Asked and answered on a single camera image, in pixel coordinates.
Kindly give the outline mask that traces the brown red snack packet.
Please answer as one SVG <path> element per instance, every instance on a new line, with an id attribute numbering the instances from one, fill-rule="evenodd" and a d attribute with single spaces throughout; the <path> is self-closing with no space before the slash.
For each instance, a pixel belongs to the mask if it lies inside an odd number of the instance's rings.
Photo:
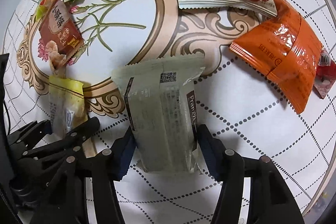
<path id="1" fill-rule="evenodd" d="M 63 67 L 84 44 L 64 0 L 52 2 L 41 22 L 39 32 L 55 70 Z"/>

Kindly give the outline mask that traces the orange snack packet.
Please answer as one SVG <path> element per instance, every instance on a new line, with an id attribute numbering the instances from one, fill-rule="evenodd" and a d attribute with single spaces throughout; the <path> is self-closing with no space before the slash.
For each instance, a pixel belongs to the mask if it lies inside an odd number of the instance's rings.
<path id="1" fill-rule="evenodd" d="M 301 114 L 311 94 L 322 43 L 286 0 L 274 0 L 277 16 L 235 39 L 230 50 L 275 83 Z"/>

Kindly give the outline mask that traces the yellow translucent snack packet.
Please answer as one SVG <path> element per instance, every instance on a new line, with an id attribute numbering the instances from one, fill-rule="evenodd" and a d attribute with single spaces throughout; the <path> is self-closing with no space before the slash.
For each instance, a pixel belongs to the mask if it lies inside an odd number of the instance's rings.
<path id="1" fill-rule="evenodd" d="M 83 83 L 80 81 L 51 76 L 49 103 L 52 132 L 62 139 L 88 120 Z"/>

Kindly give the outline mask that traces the small red snack packet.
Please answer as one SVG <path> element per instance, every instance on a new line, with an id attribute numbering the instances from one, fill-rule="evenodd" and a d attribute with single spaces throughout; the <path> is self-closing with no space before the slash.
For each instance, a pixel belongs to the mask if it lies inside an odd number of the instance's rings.
<path id="1" fill-rule="evenodd" d="M 314 80 L 314 88 L 324 99 L 333 87 L 336 79 L 335 62 L 325 48 L 322 48 Z"/>

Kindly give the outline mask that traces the grey translucent snack packet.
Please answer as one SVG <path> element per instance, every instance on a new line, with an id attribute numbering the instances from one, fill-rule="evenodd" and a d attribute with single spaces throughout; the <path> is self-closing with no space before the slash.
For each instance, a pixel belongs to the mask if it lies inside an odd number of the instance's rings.
<path id="1" fill-rule="evenodd" d="M 204 55 L 192 53 L 112 71 L 145 172 L 194 172 L 198 123 L 194 81 L 204 69 Z"/>

